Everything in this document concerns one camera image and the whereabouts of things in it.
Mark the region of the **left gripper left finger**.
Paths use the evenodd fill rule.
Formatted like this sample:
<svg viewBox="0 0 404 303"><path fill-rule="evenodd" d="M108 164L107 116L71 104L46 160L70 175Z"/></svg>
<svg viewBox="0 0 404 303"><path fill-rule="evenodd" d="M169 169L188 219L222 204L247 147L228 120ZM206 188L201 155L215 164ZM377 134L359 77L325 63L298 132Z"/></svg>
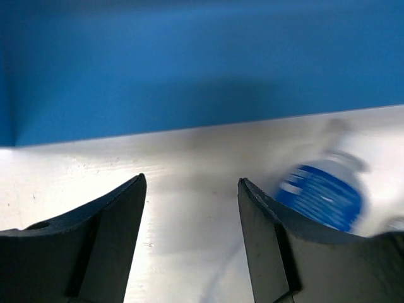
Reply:
<svg viewBox="0 0 404 303"><path fill-rule="evenodd" d="M146 178L29 226L1 232L2 302L122 302Z"/></svg>

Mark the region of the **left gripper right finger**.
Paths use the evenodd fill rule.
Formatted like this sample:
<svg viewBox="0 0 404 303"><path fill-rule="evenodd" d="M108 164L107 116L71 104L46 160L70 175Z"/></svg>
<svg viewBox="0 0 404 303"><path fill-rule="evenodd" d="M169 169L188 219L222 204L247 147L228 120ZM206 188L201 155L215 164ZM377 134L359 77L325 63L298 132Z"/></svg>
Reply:
<svg viewBox="0 0 404 303"><path fill-rule="evenodd" d="M255 302L402 302L403 233L366 238L316 223L249 179L238 205Z"/></svg>

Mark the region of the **water bottle blue label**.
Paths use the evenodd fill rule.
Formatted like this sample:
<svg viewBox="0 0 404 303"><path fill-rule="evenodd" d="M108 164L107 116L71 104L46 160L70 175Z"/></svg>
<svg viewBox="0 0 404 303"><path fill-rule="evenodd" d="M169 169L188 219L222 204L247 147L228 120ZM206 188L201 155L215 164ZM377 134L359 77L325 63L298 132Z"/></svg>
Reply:
<svg viewBox="0 0 404 303"><path fill-rule="evenodd" d="M274 200L347 234L403 231L403 140L334 119L292 157Z"/></svg>

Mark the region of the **blue and yellow wooden shelf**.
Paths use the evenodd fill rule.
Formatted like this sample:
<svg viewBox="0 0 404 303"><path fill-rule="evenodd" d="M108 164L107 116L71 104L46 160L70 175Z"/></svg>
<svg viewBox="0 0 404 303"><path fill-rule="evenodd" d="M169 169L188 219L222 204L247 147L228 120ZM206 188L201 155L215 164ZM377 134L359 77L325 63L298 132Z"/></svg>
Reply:
<svg viewBox="0 0 404 303"><path fill-rule="evenodd" d="M3 146L402 103L402 1L1 2Z"/></svg>

